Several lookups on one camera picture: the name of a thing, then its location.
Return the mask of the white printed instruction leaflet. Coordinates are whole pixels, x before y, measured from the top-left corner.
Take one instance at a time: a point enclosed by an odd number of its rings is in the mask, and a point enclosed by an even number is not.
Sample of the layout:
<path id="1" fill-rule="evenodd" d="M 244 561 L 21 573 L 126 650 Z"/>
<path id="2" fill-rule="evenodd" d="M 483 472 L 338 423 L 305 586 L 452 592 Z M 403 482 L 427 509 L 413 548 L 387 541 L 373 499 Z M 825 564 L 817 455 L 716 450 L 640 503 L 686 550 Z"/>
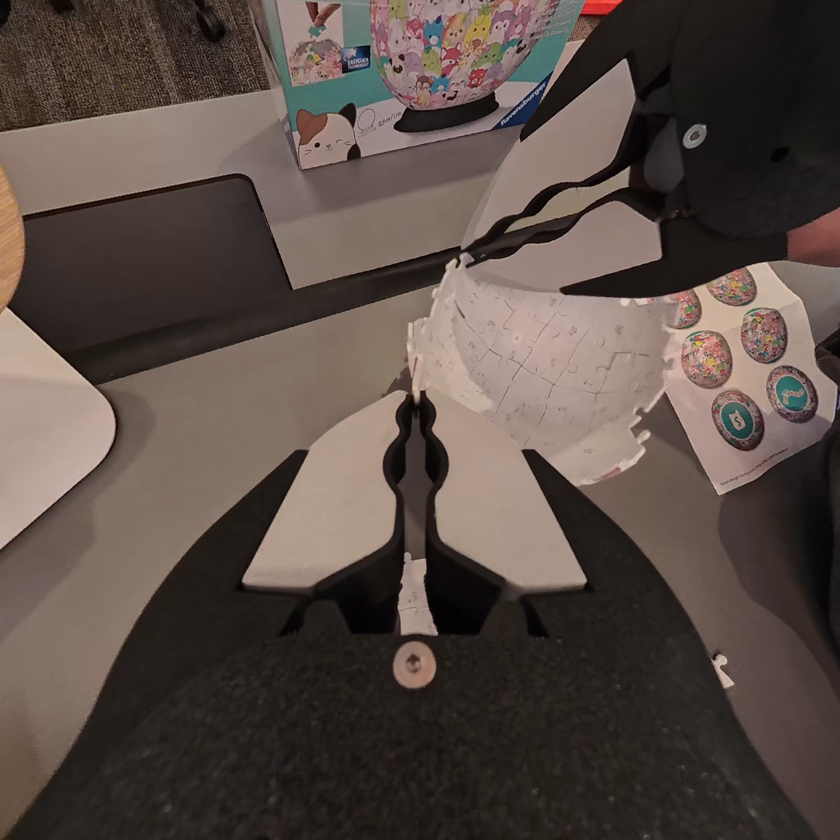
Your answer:
<path id="1" fill-rule="evenodd" d="M 666 395 L 718 495 L 819 443 L 837 386 L 820 372 L 802 299 L 768 264 L 668 296 Z"/>

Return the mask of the printed cardboard puzzle box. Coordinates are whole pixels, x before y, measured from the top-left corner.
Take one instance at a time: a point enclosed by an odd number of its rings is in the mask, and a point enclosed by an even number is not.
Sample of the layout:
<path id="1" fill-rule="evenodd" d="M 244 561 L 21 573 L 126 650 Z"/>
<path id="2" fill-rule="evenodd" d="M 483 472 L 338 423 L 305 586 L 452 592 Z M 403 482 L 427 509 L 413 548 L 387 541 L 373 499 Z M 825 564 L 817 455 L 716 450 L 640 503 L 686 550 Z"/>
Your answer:
<path id="1" fill-rule="evenodd" d="M 577 1 L 253 1 L 281 126 L 302 171 L 522 126 Z"/>

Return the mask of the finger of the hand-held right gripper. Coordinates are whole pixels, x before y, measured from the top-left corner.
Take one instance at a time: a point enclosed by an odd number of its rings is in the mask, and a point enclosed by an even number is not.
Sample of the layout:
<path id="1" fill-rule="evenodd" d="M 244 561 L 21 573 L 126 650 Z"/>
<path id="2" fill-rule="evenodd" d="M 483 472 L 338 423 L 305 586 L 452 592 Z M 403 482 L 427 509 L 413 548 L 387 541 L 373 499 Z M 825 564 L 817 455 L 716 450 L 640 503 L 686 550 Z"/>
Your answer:
<path id="1" fill-rule="evenodd" d="M 545 93 L 500 164 L 462 244 L 485 245 L 522 219 L 575 214 L 628 184 L 637 92 L 629 58 L 584 73 L 575 56 Z"/>
<path id="2" fill-rule="evenodd" d="M 468 248 L 468 277 L 498 287 L 560 291 L 645 266 L 664 254 L 658 206 L 621 189 L 593 206 L 537 222 L 522 219 Z"/>

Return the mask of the scattered pile of puzzle pieces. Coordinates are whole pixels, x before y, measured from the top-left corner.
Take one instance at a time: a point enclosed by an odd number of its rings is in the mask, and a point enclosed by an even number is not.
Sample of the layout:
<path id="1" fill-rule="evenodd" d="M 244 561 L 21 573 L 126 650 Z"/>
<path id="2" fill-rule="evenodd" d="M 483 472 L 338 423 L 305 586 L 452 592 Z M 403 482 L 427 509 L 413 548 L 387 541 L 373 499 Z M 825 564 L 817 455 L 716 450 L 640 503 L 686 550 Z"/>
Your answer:
<path id="1" fill-rule="evenodd" d="M 458 720 L 468 711 L 480 715 L 549 710 L 553 721 L 570 715 L 588 720 L 594 712 L 625 712 L 630 721 L 658 728 L 716 726 L 732 722 L 724 691 L 735 682 L 708 655 L 686 610 L 655 566 L 622 533 L 613 542 L 574 545 L 574 561 L 584 576 L 582 588 L 549 583 L 518 589 L 504 574 L 469 558 L 444 557 L 455 572 L 447 590 L 468 613 L 475 634 L 425 631 L 430 610 L 412 625 L 410 610 L 431 593 L 417 562 L 404 563 L 396 596 L 400 636 L 374 637 L 362 648 L 383 696 L 402 696 L 404 709 L 448 708 Z M 506 601 L 508 587 L 517 596 Z"/>

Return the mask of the black rounded table panel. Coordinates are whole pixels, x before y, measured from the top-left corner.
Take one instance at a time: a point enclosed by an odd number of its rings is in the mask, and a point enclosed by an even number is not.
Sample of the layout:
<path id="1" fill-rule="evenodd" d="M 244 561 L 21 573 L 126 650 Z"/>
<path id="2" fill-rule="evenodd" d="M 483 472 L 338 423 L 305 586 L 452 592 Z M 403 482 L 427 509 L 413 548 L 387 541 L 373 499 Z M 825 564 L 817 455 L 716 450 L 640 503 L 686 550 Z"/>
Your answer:
<path id="1" fill-rule="evenodd" d="M 61 354 L 292 292 L 242 174 L 32 213 L 24 233 L 10 308 Z"/>

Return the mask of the wooden document stand board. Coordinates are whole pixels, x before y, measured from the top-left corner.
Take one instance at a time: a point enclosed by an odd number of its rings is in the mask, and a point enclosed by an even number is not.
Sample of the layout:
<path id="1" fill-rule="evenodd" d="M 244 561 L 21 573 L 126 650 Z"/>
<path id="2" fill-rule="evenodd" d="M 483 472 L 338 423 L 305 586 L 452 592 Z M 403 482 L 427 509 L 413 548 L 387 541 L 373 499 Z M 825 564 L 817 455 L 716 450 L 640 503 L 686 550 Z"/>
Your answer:
<path id="1" fill-rule="evenodd" d="M 12 300 L 25 263 L 25 226 L 13 187 L 1 168 L 1 312 Z"/>

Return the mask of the person's right hand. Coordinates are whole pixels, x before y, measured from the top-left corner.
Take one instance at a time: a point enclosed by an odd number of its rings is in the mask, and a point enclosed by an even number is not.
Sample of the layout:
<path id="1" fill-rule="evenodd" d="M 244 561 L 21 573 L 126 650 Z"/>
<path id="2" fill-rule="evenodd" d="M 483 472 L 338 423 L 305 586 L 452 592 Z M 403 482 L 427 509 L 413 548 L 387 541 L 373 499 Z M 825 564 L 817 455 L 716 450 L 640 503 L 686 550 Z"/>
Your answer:
<path id="1" fill-rule="evenodd" d="M 790 262 L 838 268 L 840 208 L 798 227 L 787 234 Z"/>

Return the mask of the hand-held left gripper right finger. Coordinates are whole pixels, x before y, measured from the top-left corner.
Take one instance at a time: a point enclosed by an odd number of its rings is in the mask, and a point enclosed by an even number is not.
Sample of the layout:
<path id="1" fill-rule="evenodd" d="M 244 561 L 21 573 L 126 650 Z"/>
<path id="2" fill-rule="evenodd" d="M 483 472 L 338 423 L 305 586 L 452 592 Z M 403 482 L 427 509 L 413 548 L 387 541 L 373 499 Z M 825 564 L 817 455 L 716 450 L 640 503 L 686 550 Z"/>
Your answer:
<path id="1" fill-rule="evenodd" d="M 419 421 L 433 483 L 428 591 L 445 602 L 495 602 L 583 589 L 585 573 L 513 438 L 439 391 L 422 395 Z"/>

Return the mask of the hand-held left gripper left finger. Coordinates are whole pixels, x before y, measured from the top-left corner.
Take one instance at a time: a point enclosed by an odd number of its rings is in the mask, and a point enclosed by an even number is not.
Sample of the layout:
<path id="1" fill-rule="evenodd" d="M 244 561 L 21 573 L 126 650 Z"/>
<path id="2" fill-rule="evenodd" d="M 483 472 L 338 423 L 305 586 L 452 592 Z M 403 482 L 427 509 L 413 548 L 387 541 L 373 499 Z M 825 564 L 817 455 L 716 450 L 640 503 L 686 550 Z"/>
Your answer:
<path id="1" fill-rule="evenodd" d="M 313 595 L 361 574 L 367 561 L 395 572 L 360 596 L 379 601 L 400 581 L 404 518 L 400 482 L 412 397 L 395 391 L 346 417 L 304 455 L 242 585 Z"/>

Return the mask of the half-built colourful puzzle ball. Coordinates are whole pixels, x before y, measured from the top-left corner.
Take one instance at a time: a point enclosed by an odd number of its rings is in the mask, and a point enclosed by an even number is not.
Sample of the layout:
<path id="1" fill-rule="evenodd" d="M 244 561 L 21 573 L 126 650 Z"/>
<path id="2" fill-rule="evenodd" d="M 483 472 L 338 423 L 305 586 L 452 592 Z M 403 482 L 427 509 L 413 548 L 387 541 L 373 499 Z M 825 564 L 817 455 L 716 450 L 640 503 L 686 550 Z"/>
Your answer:
<path id="1" fill-rule="evenodd" d="M 413 391 L 434 390 L 537 451 L 581 487 L 635 466 L 665 392 L 670 297 L 568 297 L 497 287 L 451 259 L 407 329 Z"/>

